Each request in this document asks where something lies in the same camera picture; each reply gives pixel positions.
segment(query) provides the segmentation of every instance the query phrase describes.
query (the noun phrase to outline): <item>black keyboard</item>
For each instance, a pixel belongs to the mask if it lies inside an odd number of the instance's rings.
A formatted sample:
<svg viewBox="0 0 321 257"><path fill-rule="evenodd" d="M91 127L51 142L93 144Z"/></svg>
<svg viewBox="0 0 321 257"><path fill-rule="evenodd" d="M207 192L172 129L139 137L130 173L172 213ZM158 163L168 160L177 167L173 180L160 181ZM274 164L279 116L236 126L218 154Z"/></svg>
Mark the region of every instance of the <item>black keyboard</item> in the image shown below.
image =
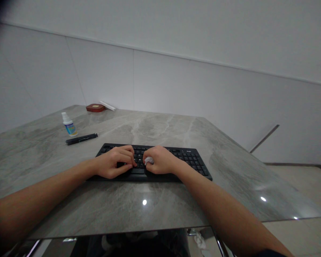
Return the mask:
<svg viewBox="0 0 321 257"><path fill-rule="evenodd" d="M105 143L100 151L97 153L96 157L110 151L116 146L123 146L121 144L112 144ZM94 181L139 181L139 182L181 182L178 177L173 174L162 174L155 175L146 170L145 165L143 164L143 154L144 151L148 150L153 146L141 146L141 145L132 145L134 149L134 160L137 163L137 167L133 167L124 174L119 175L114 179L107 179L100 176L93 176L88 180ZM189 164L194 170L199 172L202 176L213 180L210 175L207 167L205 166L202 158L200 157L198 151L193 148L177 148L177 147L166 147L177 158L185 161ZM118 162L117 167L124 165L124 163Z"/></svg>

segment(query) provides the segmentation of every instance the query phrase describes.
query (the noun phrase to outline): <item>black pen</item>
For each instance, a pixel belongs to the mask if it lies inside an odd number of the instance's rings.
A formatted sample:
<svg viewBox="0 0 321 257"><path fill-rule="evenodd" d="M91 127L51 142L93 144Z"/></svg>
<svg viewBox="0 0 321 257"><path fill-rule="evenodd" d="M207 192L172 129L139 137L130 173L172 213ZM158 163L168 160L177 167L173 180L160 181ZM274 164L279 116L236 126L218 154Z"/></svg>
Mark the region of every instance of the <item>black pen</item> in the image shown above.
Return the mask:
<svg viewBox="0 0 321 257"><path fill-rule="evenodd" d="M95 134L90 134L90 135L87 135L87 136L82 136L82 137L76 137L76 138L68 139L68 140L66 140L65 142L67 143L67 145L73 145L73 144L75 144L75 143L80 143L80 142L87 141L87 140L89 140L89 139L96 138L96 137L97 137L97 133L95 133Z"/></svg>

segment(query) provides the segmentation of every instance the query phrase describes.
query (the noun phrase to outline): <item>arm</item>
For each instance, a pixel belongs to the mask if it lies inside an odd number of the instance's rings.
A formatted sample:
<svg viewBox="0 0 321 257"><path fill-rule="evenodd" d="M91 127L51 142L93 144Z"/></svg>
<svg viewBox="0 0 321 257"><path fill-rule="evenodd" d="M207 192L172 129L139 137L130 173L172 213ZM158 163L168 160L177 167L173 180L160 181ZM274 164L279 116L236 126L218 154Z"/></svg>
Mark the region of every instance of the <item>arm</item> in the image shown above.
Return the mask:
<svg viewBox="0 0 321 257"><path fill-rule="evenodd" d="M8 250L58 203L93 175L114 178L136 165L132 146L109 152L0 199L0 245ZM117 162L126 165L117 168Z"/></svg>
<svg viewBox="0 0 321 257"><path fill-rule="evenodd" d="M155 174L173 173L185 184L211 225L237 256L253 256L270 249L293 257L250 211L187 163L161 146L147 150L143 158L147 156L154 159L153 165L147 163L147 170Z"/></svg>

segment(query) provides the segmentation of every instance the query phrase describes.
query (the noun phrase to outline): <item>gray marble tabletop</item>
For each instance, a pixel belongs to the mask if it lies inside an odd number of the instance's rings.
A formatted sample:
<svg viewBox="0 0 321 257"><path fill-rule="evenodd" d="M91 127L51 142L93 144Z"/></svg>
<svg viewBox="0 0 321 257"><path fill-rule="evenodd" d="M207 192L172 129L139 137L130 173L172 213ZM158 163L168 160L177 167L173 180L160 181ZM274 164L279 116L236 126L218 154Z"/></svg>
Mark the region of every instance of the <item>gray marble tabletop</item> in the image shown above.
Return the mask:
<svg viewBox="0 0 321 257"><path fill-rule="evenodd" d="M62 124L62 111L72 118L79 136L98 133L98 138L67 146L65 140L70 137ZM261 221L321 217L319 206L205 118L127 110L92 113L79 105L0 134L0 198L95 157L104 143L196 148L213 182ZM202 210L181 183L88 181L60 203L30 237L207 225Z"/></svg>

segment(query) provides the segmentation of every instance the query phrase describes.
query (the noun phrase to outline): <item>finger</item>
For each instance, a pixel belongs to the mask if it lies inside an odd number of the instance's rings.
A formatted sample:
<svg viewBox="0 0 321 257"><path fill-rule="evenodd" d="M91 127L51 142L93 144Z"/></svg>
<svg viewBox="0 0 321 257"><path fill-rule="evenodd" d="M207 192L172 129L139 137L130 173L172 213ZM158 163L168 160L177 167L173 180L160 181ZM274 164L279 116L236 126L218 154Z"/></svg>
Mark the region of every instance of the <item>finger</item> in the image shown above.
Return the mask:
<svg viewBox="0 0 321 257"><path fill-rule="evenodd" d="M132 160L133 165L137 166L136 162L134 161L133 153L131 153L131 152L127 151L127 150L124 150L124 149L119 149L119 152L124 154L124 155L129 156L131 158L131 160Z"/></svg>
<svg viewBox="0 0 321 257"><path fill-rule="evenodd" d="M133 147L131 145L120 146L119 148L127 150L127 151L131 152L132 154L134 154L134 150L133 150Z"/></svg>
<svg viewBox="0 0 321 257"><path fill-rule="evenodd" d="M119 176L120 174L125 173L129 169L132 169L131 164L126 164L124 166L121 166L120 168L113 169L113 177L112 178L115 178L115 177Z"/></svg>
<svg viewBox="0 0 321 257"><path fill-rule="evenodd" d="M155 172L155 166L149 162L146 164L146 169L152 173Z"/></svg>
<svg viewBox="0 0 321 257"><path fill-rule="evenodd" d="M115 158L114 161L132 164L131 158L127 155L122 154L122 153L118 153L117 157Z"/></svg>
<svg viewBox="0 0 321 257"><path fill-rule="evenodd" d="M144 152L144 155L143 155L143 163L145 163L145 158L146 158L146 157L148 157L148 156L151 156L151 157L152 157L153 149L154 149L154 147L152 147L152 148L150 148L150 149L148 149L148 150L146 150L146 151Z"/></svg>

